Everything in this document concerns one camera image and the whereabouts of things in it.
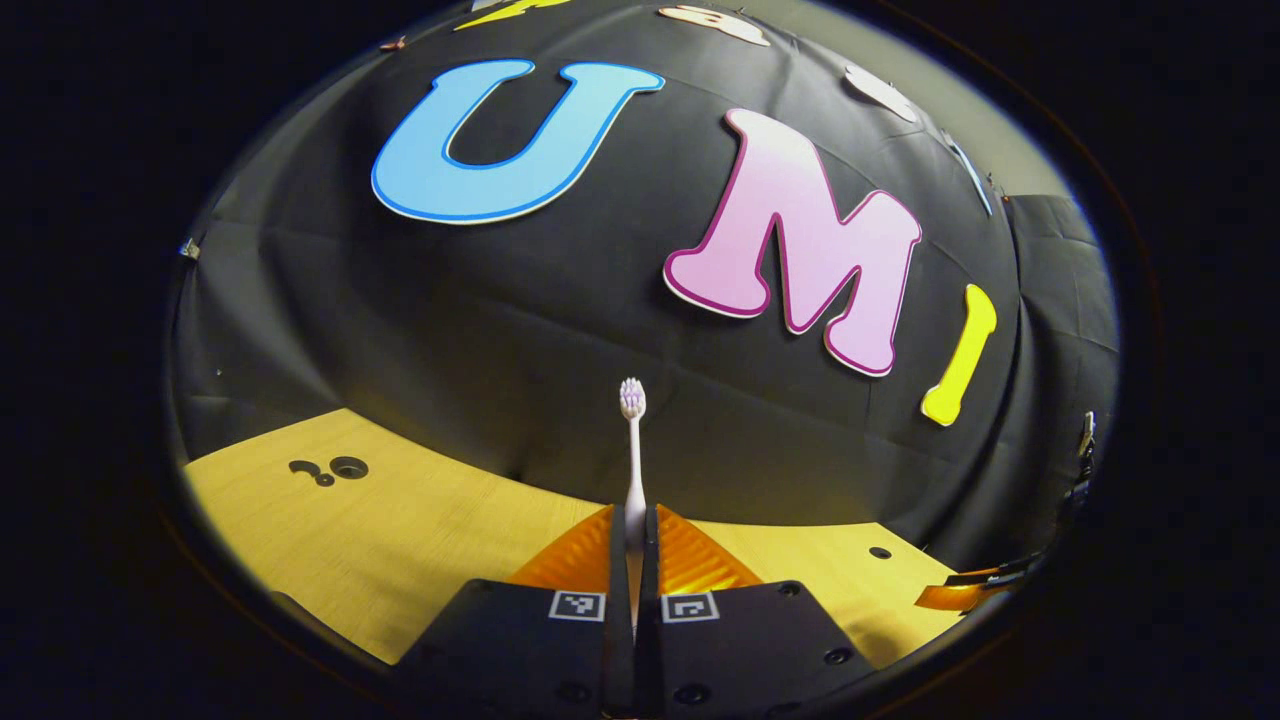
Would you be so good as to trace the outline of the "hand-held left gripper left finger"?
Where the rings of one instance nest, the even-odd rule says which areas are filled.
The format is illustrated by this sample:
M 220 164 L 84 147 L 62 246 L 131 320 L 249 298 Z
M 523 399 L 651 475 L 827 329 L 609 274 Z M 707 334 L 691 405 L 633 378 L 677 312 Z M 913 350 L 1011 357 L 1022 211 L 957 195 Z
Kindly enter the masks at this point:
M 504 580 L 460 587 L 396 665 L 417 719 L 603 719 L 634 696 L 625 530 L 604 506 Z

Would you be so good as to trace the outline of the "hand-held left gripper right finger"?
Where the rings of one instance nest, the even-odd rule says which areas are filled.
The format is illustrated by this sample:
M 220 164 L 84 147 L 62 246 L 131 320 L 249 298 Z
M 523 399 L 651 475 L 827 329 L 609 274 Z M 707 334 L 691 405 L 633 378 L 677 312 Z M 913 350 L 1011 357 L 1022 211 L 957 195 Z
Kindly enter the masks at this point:
M 637 691 L 659 719 L 799 719 L 874 671 L 801 582 L 764 582 L 662 505 L 646 533 Z

